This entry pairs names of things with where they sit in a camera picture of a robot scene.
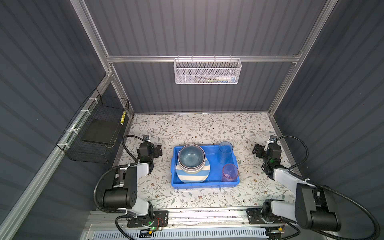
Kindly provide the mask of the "dark blue bowl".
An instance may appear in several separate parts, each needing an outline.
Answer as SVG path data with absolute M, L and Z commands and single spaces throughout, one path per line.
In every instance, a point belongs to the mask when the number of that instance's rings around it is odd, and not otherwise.
M 202 166 L 205 158 L 204 150 L 198 145 L 186 145 L 178 153 L 179 163 L 187 169 L 196 169 Z

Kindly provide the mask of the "pink translucent cup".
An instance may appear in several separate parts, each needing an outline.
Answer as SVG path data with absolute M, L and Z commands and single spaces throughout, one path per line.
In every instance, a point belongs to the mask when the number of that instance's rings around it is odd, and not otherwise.
M 222 182 L 235 182 L 239 175 L 239 169 L 234 164 L 226 164 L 222 169 Z

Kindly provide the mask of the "blue translucent cup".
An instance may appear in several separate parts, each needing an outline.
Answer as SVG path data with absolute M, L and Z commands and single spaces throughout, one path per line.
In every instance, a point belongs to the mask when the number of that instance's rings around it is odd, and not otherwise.
M 219 144 L 218 160 L 221 164 L 227 164 L 232 159 L 233 145 L 230 142 L 224 141 Z

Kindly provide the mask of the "blue plastic bin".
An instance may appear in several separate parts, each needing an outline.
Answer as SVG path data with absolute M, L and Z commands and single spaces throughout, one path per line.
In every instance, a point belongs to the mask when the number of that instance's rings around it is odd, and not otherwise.
M 173 158 L 171 161 L 171 185 L 174 189 L 201 189 L 201 188 L 229 188 L 235 187 L 240 183 L 238 177 L 235 182 L 222 182 L 222 169 L 224 164 L 218 160 L 219 146 L 218 145 L 205 145 L 202 149 L 206 153 L 206 158 L 210 162 L 211 171 L 208 178 L 201 183 L 183 183 L 176 175 L 176 166 L 178 163 L 178 153 L 182 147 L 174 147 Z

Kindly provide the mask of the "pink bowl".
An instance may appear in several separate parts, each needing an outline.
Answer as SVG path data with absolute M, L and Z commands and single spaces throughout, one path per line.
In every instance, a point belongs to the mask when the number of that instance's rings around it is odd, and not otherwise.
M 202 164 L 201 164 L 200 166 L 198 166 L 198 167 L 195 167 L 195 168 L 187 168 L 187 167 L 184 167 L 184 166 L 180 163 L 180 161 L 178 161 L 178 164 L 179 164 L 179 166 L 180 166 L 180 169 L 183 170 L 184 172 L 186 172 L 186 173 L 190 173 L 190 174 L 196 174 L 196 173 L 198 173 L 198 172 L 200 172 L 200 171 L 202 171 L 202 170 L 204 169 L 207 160 L 208 160 L 208 159 L 205 158 L 205 159 L 203 160 Z

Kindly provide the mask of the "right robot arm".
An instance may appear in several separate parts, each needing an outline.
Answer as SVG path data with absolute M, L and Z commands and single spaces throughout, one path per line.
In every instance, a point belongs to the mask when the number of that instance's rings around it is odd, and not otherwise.
M 278 140 L 280 138 L 270 136 L 265 146 L 255 144 L 252 153 L 263 160 L 262 170 L 271 180 L 295 194 L 295 202 L 290 204 L 283 200 L 266 199 L 261 210 L 264 222 L 273 223 L 278 218 L 284 218 L 303 229 L 338 232 L 342 223 L 337 216 L 333 195 L 284 167 Z

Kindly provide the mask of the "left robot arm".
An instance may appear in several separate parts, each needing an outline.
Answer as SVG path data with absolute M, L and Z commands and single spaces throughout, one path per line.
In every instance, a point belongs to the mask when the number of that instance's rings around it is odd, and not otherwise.
M 141 141 L 137 157 L 125 146 L 127 138 Z M 123 213 L 134 218 L 153 219 L 152 204 L 138 196 L 138 181 L 152 173 L 154 159 L 163 155 L 162 146 L 151 143 L 148 135 L 125 135 L 122 137 L 122 145 L 134 162 L 112 167 L 100 177 L 93 193 L 94 203 L 97 209 L 105 213 Z

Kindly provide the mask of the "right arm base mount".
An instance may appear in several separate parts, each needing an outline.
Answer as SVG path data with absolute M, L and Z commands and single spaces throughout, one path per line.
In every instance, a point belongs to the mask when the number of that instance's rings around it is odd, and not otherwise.
M 249 224 L 283 224 L 287 222 L 279 216 L 272 214 L 271 211 L 263 210 L 263 208 L 248 208 L 246 209 Z

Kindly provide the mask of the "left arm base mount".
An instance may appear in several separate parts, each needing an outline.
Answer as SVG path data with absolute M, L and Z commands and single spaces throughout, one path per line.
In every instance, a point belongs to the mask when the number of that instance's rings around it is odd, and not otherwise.
M 141 217 L 129 217 L 127 227 L 128 228 L 140 228 L 140 227 L 167 227 L 169 220 L 169 211 L 154 211 L 149 212 L 146 216 Z

